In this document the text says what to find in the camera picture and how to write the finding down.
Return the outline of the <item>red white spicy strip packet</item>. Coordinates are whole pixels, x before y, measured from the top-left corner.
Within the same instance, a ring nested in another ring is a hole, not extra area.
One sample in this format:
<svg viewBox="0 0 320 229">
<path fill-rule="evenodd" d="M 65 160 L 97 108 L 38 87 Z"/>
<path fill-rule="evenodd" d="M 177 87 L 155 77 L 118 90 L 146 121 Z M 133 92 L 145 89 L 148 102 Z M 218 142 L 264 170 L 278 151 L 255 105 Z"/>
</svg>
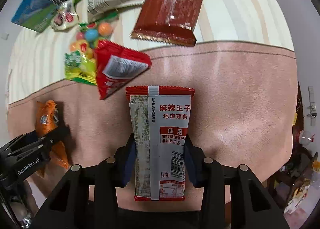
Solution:
<svg viewBox="0 0 320 229">
<path fill-rule="evenodd" d="M 183 151 L 195 90 L 129 86 L 125 93 L 136 143 L 135 200 L 184 200 Z"/>
</svg>

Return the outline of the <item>orange chip bag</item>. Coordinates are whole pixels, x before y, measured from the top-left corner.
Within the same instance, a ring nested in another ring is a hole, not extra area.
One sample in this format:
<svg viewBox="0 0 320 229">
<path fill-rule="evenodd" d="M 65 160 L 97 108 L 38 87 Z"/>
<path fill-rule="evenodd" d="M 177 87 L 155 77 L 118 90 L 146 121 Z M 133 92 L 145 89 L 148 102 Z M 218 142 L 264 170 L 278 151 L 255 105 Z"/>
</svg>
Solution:
<svg viewBox="0 0 320 229">
<path fill-rule="evenodd" d="M 57 105 L 53 100 L 48 100 L 45 103 L 36 103 L 36 121 L 35 131 L 39 137 L 46 135 L 58 127 L 59 117 Z M 65 145 L 62 141 L 55 143 L 49 153 L 51 161 L 65 169 L 69 169 L 69 161 L 67 158 Z"/>
</svg>

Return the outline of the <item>colourful candy ball bag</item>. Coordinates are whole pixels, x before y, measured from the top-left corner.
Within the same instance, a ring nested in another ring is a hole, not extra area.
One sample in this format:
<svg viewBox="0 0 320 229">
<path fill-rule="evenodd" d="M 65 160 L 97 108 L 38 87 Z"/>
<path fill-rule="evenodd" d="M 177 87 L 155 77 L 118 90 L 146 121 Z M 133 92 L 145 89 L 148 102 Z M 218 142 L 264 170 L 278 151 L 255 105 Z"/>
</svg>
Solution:
<svg viewBox="0 0 320 229">
<path fill-rule="evenodd" d="M 67 80 L 97 85 L 95 50 L 111 37 L 113 31 L 112 22 L 106 19 L 78 24 L 75 38 L 64 58 Z"/>
</svg>

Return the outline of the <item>red white label snack packet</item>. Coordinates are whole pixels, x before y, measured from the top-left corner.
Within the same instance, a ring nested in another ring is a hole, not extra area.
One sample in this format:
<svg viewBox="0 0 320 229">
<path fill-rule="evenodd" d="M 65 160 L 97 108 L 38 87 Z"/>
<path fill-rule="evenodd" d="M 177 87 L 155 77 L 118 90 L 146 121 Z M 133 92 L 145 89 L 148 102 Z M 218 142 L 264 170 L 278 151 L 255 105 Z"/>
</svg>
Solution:
<svg viewBox="0 0 320 229">
<path fill-rule="evenodd" d="M 150 69 L 152 65 L 147 54 L 108 40 L 100 41 L 94 51 L 96 82 L 101 100 Z"/>
</svg>

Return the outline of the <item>small white red snack packet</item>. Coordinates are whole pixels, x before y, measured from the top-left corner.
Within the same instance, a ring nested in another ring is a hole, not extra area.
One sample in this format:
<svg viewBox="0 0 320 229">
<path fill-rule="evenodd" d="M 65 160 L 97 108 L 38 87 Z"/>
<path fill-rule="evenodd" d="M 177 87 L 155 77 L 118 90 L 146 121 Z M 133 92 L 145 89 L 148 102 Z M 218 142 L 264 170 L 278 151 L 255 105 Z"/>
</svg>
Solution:
<svg viewBox="0 0 320 229">
<path fill-rule="evenodd" d="M 79 23 L 78 15 L 74 7 L 74 0 L 68 0 L 61 4 L 57 14 L 51 20 L 51 27 L 56 31 L 65 31 Z"/>
</svg>

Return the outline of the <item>dark red snack packet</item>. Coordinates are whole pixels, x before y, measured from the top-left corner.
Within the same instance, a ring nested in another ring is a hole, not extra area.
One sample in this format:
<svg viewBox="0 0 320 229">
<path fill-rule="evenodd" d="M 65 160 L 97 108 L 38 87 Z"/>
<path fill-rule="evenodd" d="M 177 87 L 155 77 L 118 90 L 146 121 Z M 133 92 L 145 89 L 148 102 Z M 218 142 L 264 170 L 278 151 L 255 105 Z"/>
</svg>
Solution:
<svg viewBox="0 0 320 229">
<path fill-rule="evenodd" d="M 193 47 L 203 0 L 144 0 L 131 38 Z"/>
</svg>

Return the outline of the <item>striped white quilt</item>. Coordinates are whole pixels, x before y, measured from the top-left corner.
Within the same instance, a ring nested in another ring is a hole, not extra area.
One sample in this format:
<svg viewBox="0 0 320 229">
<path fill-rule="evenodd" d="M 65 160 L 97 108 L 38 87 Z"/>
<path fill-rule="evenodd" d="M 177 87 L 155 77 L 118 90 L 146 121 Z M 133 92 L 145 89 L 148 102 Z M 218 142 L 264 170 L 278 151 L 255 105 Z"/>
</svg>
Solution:
<svg viewBox="0 0 320 229">
<path fill-rule="evenodd" d="M 42 33 L 24 28 L 13 45 L 6 83 L 12 104 L 65 77 L 64 57 L 77 27 Z M 203 0 L 194 30 L 198 43 L 248 41 L 293 49 L 289 27 L 276 0 Z"/>
</svg>

